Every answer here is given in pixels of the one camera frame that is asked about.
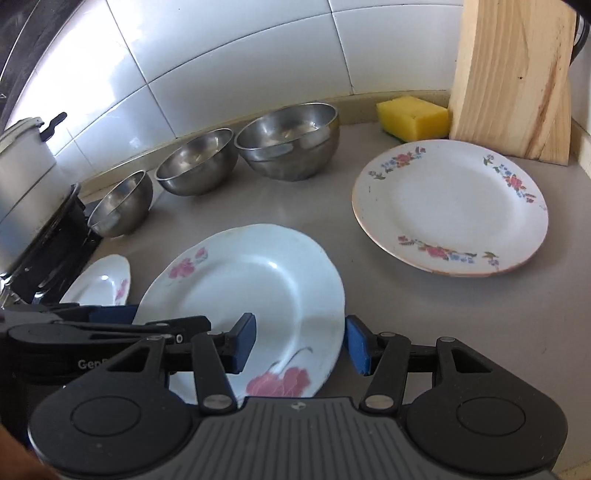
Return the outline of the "steel bowl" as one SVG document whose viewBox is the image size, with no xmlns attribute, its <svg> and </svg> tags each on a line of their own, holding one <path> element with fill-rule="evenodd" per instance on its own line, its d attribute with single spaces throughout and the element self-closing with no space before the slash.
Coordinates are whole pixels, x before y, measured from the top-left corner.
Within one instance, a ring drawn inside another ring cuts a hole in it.
<svg viewBox="0 0 591 480">
<path fill-rule="evenodd" d="M 223 183 L 238 162 L 235 132 L 219 128 L 201 134 L 170 154 L 156 169 L 155 179 L 176 196 L 197 196 Z"/>
<path fill-rule="evenodd" d="M 254 172 L 273 180 L 311 178 L 339 146 L 339 110 L 307 102 L 266 113 L 235 136 L 235 148 Z"/>
<path fill-rule="evenodd" d="M 87 226 L 103 238 L 135 231 L 147 218 L 153 198 L 148 174 L 139 170 L 119 182 L 92 210 Z"/>
</svg>

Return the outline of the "pink flower plate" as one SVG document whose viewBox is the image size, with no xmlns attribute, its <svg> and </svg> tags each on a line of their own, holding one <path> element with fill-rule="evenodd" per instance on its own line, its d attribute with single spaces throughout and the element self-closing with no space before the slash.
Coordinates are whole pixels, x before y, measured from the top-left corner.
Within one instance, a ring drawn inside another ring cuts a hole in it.
<svg viewBox="0 0 591 480">
<path fill-rule="evenodd" d="M 204 316 L 220 332 L 252 313 L 256 343 L 242 373 L 228 378 L 236 398 L 312 397 L 339 358 L 345 307 L 341 276 L 315 240 L 253 224 L 179 254 L 148 287 L 134 321 Z"/>
<path fill-rule="evenodd" d="M 128 260 L 112 254 L 89 265 L 62 296 L 61 303 L 90 306 L 123 306 L 131 286 Z"/>
</svg>

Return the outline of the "silver pressure cooker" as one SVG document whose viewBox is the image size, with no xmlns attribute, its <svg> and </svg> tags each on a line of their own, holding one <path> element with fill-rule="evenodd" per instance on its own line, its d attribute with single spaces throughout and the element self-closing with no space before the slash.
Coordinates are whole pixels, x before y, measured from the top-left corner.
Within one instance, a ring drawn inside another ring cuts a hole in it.
<svg viewBox="0 0 591 480">
<path fill-rule="evenodd" d="M 8 273 L 72 191 L 47 145 L 67 114 L 25 118 L 1 134 L 1 271 Z"/>
</svg>

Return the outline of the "wooden knife block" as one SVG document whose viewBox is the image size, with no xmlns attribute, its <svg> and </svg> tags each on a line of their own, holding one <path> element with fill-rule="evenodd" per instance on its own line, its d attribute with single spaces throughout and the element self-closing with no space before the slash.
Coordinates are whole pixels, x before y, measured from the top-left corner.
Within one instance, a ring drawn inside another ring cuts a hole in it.
<svg viewBox="0 0 591 480">
<path fill-rule="evenodd" d="M 562 1 L 466 1 L 450 136 L 566 165 L 576 14 Z"/>
</svg>

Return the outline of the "multicolour flower rimmed plate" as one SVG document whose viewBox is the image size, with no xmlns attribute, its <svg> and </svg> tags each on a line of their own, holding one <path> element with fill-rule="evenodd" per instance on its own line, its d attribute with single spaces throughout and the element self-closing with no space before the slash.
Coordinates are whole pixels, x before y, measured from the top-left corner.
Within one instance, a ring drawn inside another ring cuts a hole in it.
<svg viewBox="0 0 591 480">
<path fill-rule="evenodd" d="M 527 263 L 549 228 L 545 198 L 515 162 L 453 140 L 394 147 L 361 171 L 353 214 L 394 258 L 434 274 L 490 277 Z"/>
</svg>

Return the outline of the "black gas stove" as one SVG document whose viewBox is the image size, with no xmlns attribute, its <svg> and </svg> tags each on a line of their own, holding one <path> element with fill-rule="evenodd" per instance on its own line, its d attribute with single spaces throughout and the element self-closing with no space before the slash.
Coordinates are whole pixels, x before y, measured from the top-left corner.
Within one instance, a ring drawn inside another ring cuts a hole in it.
<svg viewBox="0 0 591 480">
<path fill-rule="evenodd" d="M 71 193 L 16 264 L 1 274 L 1 306 L 55 304 L 84 269 L 102 241 L 87 225 L 79 198 Z"/>
</svg>

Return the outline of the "black range hood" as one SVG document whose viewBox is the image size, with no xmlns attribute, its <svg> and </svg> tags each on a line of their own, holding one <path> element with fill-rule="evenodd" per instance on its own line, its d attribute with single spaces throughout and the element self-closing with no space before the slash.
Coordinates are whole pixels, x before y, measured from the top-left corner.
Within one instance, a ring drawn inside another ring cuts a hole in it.
<svg viewBox="0 0 591 480">
<path fill-rule="evenodd" d="M 41 56 L 82 0 L 1 0 L 1 127 Z"/>
</svg>

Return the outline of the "yellow sponge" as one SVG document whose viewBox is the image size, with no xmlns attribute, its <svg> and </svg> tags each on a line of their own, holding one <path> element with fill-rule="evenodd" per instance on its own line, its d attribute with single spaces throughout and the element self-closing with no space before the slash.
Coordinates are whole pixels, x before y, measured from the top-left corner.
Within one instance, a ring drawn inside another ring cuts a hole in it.
<svg viewBox="0 0 591 480">
<path fill-rule="evenodd" d="M 446 138 L 451 129 L 447 108 L 414 97 L 403 96 L 376 105 L 385 132 L 404 142 Z"/>
</svg>

